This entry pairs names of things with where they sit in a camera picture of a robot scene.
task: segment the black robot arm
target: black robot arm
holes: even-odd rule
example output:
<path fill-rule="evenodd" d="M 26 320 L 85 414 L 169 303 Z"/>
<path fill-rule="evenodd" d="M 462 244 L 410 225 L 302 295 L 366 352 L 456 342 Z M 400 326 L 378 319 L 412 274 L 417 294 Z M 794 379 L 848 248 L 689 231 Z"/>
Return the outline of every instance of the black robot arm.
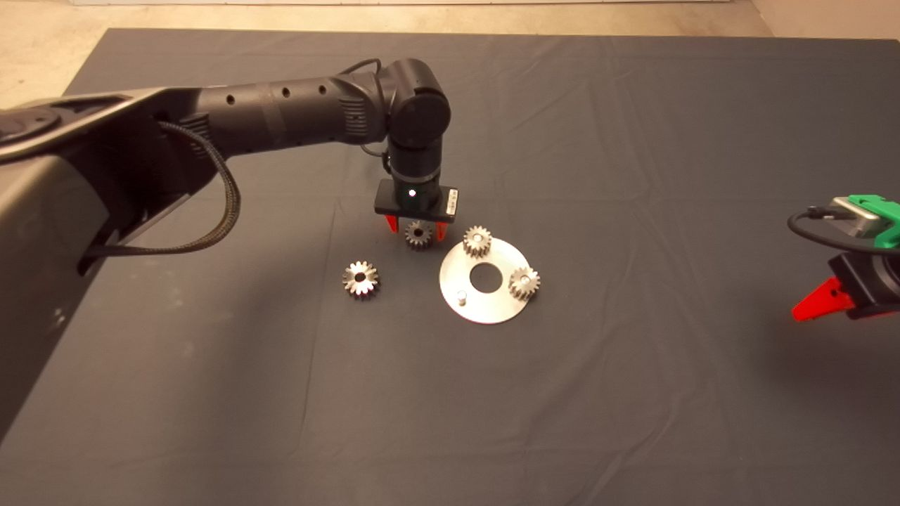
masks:
<path fill-rule="evenodd" d="M 449 121 L 434 74 L 415 59 L 379 64 L 375 72 L 67 96 L 0 111 L 0 440 L 98 258 L 126 248 L 198 249 L 123 245 L 217 170 L 227 173 L 225 158 L 387 138 L 391 179 L 379 185 L 375 210 L 394 223 L 397 216 L 448 223 L 456 190 L 438 179 Z M 229 195 L 239 199 L 236 191 Z M 237 207 L 230 209 L 236 217 Z"/>
<path fill-rule="evenodd" d="M 417 59 L 375 73 L 204 88 L 182 123 L 199 127 L 225 158 L 387 137 L 391 180 L 379 186 L 375 210 L 444 223 L 455 219 L 455 190 L 439 184 L 450 105 L 431 69 Z"/>

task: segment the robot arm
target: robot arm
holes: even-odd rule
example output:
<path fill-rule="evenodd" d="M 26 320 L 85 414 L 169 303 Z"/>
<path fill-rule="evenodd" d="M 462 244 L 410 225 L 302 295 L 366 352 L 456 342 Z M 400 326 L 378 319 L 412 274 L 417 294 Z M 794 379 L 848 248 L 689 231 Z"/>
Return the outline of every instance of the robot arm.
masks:
<path fill-rule="evenodd" d="M 808 221 L 833 227 L 814 230 Z M 794 308 L 795 320 L 832 312 L 852 320 L 900 312 L 900 203 L 879 195 L 834 197 L 827 206 L 791 216 L 787 225 L 805 239 L 843 250 L 828 261 L 834 276 Z"/>
<path fill-rule="evenodd" d="M 0 111 L 0 440 L 102 257 L 206 186 L 224 167 L 217 160 L 387 138 L 391 178 L 379 185 L 376 212 L 393 223 L 454 220 L 457 192 L 438 182 L 450 109 L 437 79 L 415 59 L 372 62 L 375 72 L 354 66 L 331 77 L 69 96 Z"/>

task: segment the concrete floor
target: concrete floor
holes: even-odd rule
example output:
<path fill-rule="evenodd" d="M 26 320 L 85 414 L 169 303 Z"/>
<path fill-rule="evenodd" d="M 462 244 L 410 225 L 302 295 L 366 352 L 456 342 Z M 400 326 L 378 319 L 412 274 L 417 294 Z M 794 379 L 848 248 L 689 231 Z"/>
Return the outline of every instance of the concrete floor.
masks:
<path fill-rule="evenodd" d="M 108 28 L 719 35 L 772 32 L 750 0 L 599 5 L 82 6 L 0 0 L 0 108 L 60 95 Z"/>

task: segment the spur gear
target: spur gear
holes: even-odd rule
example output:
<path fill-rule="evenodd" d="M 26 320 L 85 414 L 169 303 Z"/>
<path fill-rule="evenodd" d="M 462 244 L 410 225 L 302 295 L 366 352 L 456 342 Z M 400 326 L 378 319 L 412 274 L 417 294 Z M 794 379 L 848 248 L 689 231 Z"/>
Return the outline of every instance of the spur gear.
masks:
<path fill-rule="evenodd" d="M 512 271 L 509 277 L 509 292 L 520 301 L 527 301 L 541 287 L 541 276 L 531 267 Z"/>
<path fill-rule="evenodd" d="M 420 251 L 431 246 L 431 227 L 419 220 L 406 226 L 406 245 Z"/>
<path fill-rule="evenodd" d="M 491 250 L 491 233 L 482 226 L 471 227 L 463 236 L 463 248 L 470 257 L 483 257 Z"/>
<path fill-rule="evenodd" d="M 345 290 L 355 298 L 362 299 L 378 289 L 378 269 L 365 261 L 354 262 L 344 269 L 341 281 Z"/>

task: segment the table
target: table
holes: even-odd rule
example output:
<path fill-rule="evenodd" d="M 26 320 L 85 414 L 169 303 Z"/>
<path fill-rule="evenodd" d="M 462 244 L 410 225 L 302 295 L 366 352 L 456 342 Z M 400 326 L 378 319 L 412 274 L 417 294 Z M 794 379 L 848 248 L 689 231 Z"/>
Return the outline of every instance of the table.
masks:
<path fill-rule="evenodd" d="M 793 322 L 833 252 L 784 224 L 897 197 L 896 41 L 113 30 L 69 92 L 370 56 L 451 100 L 447 242 L 387 231 L 359 149 L 232 159 L 231 237 L 106 263 L 0 447 L 1 503 L 896 503 L 900 320 Z M 215 182 L 140 243 L 221 206 Z M 498 326 L 437 286 L 475 224 L 544 281 Z"/>

